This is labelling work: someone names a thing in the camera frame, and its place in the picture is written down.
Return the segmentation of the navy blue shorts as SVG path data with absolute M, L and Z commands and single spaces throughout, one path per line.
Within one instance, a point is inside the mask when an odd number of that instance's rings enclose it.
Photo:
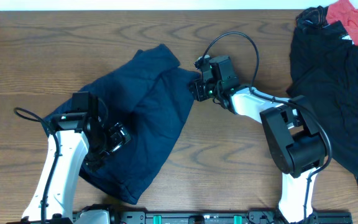
M 180 136 L 194 102 L 188 85 L 198 76 L 180 68 L 172 51 L 160 44 L 138 50 L 123 66 L 82 87 L 102 99 L 100 117 L 109 125 L 121 122 L 131 140 L 96 171 L 82 164 L 80 177 L 135 205 Z

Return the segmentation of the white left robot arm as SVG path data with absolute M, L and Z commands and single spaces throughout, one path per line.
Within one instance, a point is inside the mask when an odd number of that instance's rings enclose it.
M 131 140 L 122 123 L 106 129 L 90 112 L 56 114 L 48 124 L 48 150 L 34 196 L 21 223 L 111 223 L 107 207 L 73 211 L 80 169 L 100 169 L 107 156 Z

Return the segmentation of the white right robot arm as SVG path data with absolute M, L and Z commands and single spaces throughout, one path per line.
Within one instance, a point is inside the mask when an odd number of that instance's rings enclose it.
M 190 84 L 196 101 L 213 99 L 234 114 L 262 124 L 270 155 L 282 172 L 279 212 L 286 223 L 311 223 L 314 181 L 332 159 L 326 131 L 304 96 L 276 98 L 250 85 L 198 79 Z

